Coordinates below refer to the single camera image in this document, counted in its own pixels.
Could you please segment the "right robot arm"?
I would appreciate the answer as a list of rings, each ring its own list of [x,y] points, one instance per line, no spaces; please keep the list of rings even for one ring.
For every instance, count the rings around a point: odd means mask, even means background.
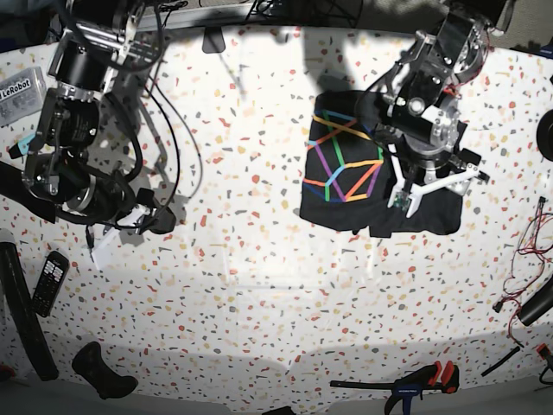
[[[110,251],[117,233],[172,233],[176,216],[168,202],[151,189],[134,190],[143,168],[143,153],[129,115],[112,92],[120,73],[151,69],[164,51],[163,24],[156,24],[156,43],[135,41],[147,8],[160,19],[160,1],[57,1],[64,26],[48,69],[56,85],[48,89],[26,158],[22,188],[46,202],[57,219],[86,229],[86,243],[96,268],[114,263]],[[88,162],[89,147],[98,135],[100,102],[106,99],[128,132],[135,151],[134,166],[115,163],[111,172]]]

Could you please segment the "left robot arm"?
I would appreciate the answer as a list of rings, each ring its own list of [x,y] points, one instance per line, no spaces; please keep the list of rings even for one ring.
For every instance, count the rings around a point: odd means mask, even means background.
[[[358,98],[354,115],[386,152],[396,182],[389,207],[412,217],[423,197],[446,189],[466,194],[472,181],[488,182],[481,157],[461,147],[467,128],[459,110],[461,86],[474,80],[490,38],[509,28],[513,1],[448,1],[432,33],[418,30],[412,46]]]

